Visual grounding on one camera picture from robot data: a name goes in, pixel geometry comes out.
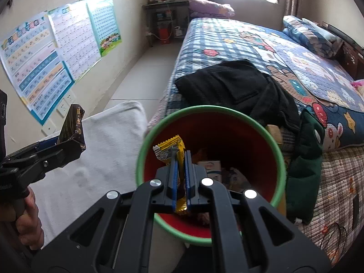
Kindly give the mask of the person's left hand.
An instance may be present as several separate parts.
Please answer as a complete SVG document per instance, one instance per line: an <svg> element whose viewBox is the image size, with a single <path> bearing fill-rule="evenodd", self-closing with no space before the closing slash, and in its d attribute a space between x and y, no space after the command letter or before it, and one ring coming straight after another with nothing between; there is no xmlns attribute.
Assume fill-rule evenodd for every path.
<svg viewBox="0 0 364 273"><path fill-rule="evenodd" d="M28 187L29 195L24 198L25 210L16 219L15 210L12 205L1 205L1 221L15 221L18 239L24 246L29 246L33 251L40 249L44 245L44 231L36 205L36 197Z"/></svg>

